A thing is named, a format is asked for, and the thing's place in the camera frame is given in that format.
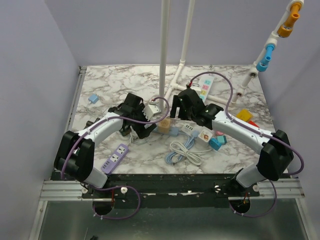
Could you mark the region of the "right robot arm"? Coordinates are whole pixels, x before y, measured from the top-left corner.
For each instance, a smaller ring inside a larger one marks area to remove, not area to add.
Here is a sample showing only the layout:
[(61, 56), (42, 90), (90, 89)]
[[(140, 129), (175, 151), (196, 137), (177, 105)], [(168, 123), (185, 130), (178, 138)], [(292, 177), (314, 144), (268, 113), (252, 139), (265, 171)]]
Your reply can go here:
[(277, 181), (294, 158), (284, 131), (272, 133), (242, 120), (234, 120), (222, 107), (213, 103), (204, 104), (191, 88), (173, 96), (170, 117), (193, 121), (209, 130), (223, 132), (259, 155), (257, 163), (239, 170), (233, 177), (230, 191), (236, 196), (243, 195), (254, 183)]

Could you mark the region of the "red cube socket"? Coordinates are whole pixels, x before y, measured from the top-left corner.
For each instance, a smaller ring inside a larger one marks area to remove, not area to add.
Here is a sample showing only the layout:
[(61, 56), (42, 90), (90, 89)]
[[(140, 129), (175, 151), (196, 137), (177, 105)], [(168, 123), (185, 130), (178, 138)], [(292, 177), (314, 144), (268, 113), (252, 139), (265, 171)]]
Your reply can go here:
[(248, 121), (248, 123), (252, 126), (259, 128), (259, 126), (255, 122), (253, 122), (252, 120)]

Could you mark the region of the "light blue charger plug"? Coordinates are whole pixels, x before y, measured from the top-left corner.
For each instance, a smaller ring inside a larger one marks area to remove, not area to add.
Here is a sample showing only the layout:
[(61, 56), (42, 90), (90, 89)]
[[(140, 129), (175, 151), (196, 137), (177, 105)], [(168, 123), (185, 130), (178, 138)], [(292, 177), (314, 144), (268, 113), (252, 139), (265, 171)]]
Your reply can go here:
[(92, 94), (89, 98), (88, 101), (91, 104), (95, 104), (99, 100), (99, 97), (96, 94)]

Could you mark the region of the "white round plug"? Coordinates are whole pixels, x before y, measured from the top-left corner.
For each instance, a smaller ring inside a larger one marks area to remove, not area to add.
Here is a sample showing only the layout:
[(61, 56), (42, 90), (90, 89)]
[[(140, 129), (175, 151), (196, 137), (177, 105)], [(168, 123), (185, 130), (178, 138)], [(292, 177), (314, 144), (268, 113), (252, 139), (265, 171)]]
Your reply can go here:
[(201, 154), (212, 151), (211, 149), (203, 151), (192, 151), (190, 149), (187, 149), (187, 147), (185, 147), (181, 142), (178, 141), (171, 142), (169, 147), (173, 152), (185, 157), (190, 163), (196, 166), (202, 164)]

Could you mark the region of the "teal plug adapter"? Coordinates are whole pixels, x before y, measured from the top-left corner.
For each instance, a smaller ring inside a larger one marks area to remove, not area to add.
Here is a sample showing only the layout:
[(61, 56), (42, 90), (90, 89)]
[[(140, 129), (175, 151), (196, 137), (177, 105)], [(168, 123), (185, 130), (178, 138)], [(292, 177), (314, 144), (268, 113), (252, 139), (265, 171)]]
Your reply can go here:
[(216, 137), (216, 139), (221, 145), (225, 145), (228, 142), (227, 137), (225, 135), (219, 135)]

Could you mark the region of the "yellow cube socket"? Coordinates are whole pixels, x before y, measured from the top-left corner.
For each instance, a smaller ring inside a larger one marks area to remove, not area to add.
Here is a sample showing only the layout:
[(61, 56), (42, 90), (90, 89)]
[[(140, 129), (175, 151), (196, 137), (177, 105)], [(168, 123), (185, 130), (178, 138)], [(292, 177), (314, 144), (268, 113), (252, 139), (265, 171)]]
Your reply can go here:
[(248, 122), (253, 118), (253, 115), (247, 109), (242, 109), (236, 117), (244, 122)]

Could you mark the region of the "purple USB power strip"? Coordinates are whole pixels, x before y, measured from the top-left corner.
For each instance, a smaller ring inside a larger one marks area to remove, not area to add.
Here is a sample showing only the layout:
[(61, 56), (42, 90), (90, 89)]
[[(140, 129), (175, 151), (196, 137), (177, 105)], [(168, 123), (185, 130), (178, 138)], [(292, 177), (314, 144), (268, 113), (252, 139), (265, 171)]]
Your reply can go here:
[(101, 170), (104, 174), (110, 175), (124, 159), (129, 152), (129, 147), (121, 143), (117, 149), (110, 155), (110, 157), (101, 166)]

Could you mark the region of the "white multicolour power strip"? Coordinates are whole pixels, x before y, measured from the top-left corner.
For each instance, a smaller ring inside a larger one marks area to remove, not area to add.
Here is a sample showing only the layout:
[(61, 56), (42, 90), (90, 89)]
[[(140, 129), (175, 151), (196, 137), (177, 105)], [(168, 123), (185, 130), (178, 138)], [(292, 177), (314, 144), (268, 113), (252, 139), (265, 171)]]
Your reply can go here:
[(211, 75), (202, 75), (199, 79), (199, 88), (200, 88), (200, 92), (199, 92), (199, 97), (202, 99), (203, 103), (205, 103), (211, 87), (213, 85), (214, 82), (214, 77)]

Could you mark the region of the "wooden cube socket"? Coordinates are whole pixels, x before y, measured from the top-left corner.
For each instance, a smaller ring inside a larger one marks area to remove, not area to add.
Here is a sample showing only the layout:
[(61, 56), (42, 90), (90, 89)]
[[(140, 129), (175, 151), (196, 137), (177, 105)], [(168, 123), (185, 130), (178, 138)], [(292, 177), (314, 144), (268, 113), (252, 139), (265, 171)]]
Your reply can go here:
[(168, 134), (170, 132), (171, 128), (171, 119), (165, 118), (162, 121), (160, 121), (157, 125), (158, 131), (162, 134)]

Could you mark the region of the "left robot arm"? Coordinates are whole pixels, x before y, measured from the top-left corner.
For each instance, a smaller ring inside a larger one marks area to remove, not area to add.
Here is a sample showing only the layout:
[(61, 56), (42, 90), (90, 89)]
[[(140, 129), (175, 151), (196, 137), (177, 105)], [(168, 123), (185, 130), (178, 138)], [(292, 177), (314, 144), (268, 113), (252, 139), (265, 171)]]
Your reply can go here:
[(139, 139), (148, 137), (157, 125), (146, 123), (145, 107), (141, 97), (128, 93), (124, 102), (111, 107), (104, 117), (91, 126), (79, 132), (65, 132), (53, 164), (60, 171), (61, 178), (69, 176), (92, 185), (99, 197), (107, 197), (111, 185), (107, 182), (107, 176), (94, 167), (95, 148), (118, 131), (126, 133), (133, 129)]

